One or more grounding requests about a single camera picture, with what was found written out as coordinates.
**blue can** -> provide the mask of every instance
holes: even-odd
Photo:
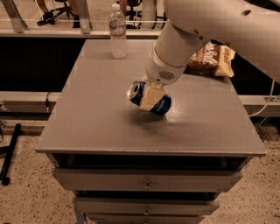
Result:
[[[129,89],[128,98],[137,106],[140,106],[145,85],[146,83],[144,81],[134,81]],[[172,98],[168,94],[165,94],[163,98],[161,98],[161,100],[150,110],[150,112],[158,116],[163,116],[168,112],[171,105]]]

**table top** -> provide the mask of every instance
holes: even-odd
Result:
[[[165,116],[142,111],[126,97],[141,80],[155,40],[128,40],[125,59],[110,42],[88,39],[44,128],[36,152],[194,156],[263,156],[229,78],[183,74],[166,88]]]

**speckled floor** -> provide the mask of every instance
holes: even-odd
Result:
[[[250,161],[242,170],[240,182],[219,196],[220,208],[201,224],[280,223],[280,135],[273,123],[260,128],[260,135],[267,156]],[[5,135],[0,146],[8,145],[10,140],[11,135]],[[52,177],[53,165],[46,155],[35,153],[38,140],[39,136],[27,135],[17,140],[9,172],[10,184],[0,185],[1,224],[76,222],[73,194]]]

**water bottle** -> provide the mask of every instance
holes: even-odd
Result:
[[[109,30],[112,43],[112,54],[116,59],[126,56],[126,26],[125,16],[120,10],[120,5],[113,3],[109,17]]]

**gray cabinet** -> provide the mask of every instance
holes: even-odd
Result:
[[[266,154],[227,78],[183,75],[163,117],[130,103],[153,42],[129,40],[116,60],[108,40],[87,40],[36,148],[97,223],[200,223]]]

